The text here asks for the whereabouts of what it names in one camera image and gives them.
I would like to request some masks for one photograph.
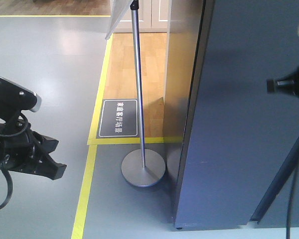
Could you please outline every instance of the yellow floor tape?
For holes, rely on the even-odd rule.
[[[113,41],[113,36],[111,36],[111,38],[108,40],[106,50],[105,50],[102,73],[99,82],[99,88],[96,96],[95,107],[94,107],[94,112],[93,112],[90,132],[89,132],[89,139],[88,139],[89,152],[87,156],[87,162],[86,162],[85,172],[83,176],[83,182],[82,182],[71,239],[83,238],[84,225],[85,225],[86,213],[88,209],[98,145],[140,143],[140,138],[96,138],[98,126],[99,126],[99,119],[100,119],[106,77],[107,77],[107,70],[108,70],[108,65],[110,60],[112,41]],[[163,143],[164,140],[163,137],[146,137],[145,142]]]
[[[96,96],[96,102],[95,102],[95,108],[93,112],[93,118],[89,133],[90,137],[96,137],[97,128],[99,125],[99,115],[101,111],[101,104],[103,99],[103,93],[105,88],[105,82],[106,82],[106,75],[110,60],[110,52],[112,47],[112,40],[113,37],[108,40],[106,49],[105,49],[105,56],[103,60],[103,66],[102,66],[102,72],[101,72],[101,78],[99,82],[99,88]],[[89,146],[89,152],[87,156],[84,176],[83,176],[83,182],[81,186],[81,192],[78,202],[78,207],[76,210],[75,215],[75,221],[72,231],[72,237],[71,239],[82,239],[83,233],[84,233],[84,224],[86,219],[86,212],[88,209],[88,203],[89,203],[89,197],[90,197],[90,190],[91,190],[91,184],[93,179],[93,171],[94,171],[94,164],[96,160],[96,151],[97,151],[97,145],[90,145]]]
[[[88,209],[97,145],[90,145],[71,239],[82,239]]]

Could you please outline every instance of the white door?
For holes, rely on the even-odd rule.
[[[150,29],[151,27],[151,0],[139,0],[139,25],[140,31]],[[132,32],[132,17],[129,9],[118,26],[115,32]]]
[[[151,0],[151,27],[156,30],[167,30],[169,0]]]

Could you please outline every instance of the blue-gray wall panel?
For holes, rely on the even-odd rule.
[[[266,79],[299,65],[299,1],[217,0],[203,66],[177,227],[248,222],[299,135],[299,99]]]

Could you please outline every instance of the yellow line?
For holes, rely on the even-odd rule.
[[[110,15],[0,15],[0,17],[111,17]]]
[[[82,239],[88,209],[97,145],[90,145],[71,239]]]
[[[91,138],[88,145],[140,143],[140,138]],[[164,143],[163,137],[146,137],[145,143]]]
[[[99,89],[98,89],[98,93],[96,95],[94,112],[93,112],[93,117],[92,117],[92,122],[91,122],[91,127],[90,127],[89,139],[96,138],[96,134],[97,134],[98,126],[99,126],[99,118],[100,118],[100,113],[101,113],[102,100],[103,100],[105,83],[106,83],[106,76],[107,76],[108,66],[109,66],[109,61],[110,61],[112,41],[113,41],[113,35],[108,40],[108,43],[106,45],[105,56],[104,56],[103,66],[102,66],[102,73],[101,73],[101,78],[100,78],[100,83],[99,83]]]

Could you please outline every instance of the gray panel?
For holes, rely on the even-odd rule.
[[[32,129],[60,141],[51,154],[63,178],[11,173],[14,193],[0,211],[0,239],[69,239],[85,168],[89,127],[108,18],[0,18],[0,76],[36,91]],[[0,174],[0,203],[6,182]]]
[[[298,23],[299,1],[216,1],[177,227],[235,228],[260,202],[299,135],[299,99],[266,93],[299,65]]]
[[[173,0],[171,4],[163,132],[165,142],[173,142],[166,144],[166,155],[168,173],[174,186],[178,177],[203,2]]]

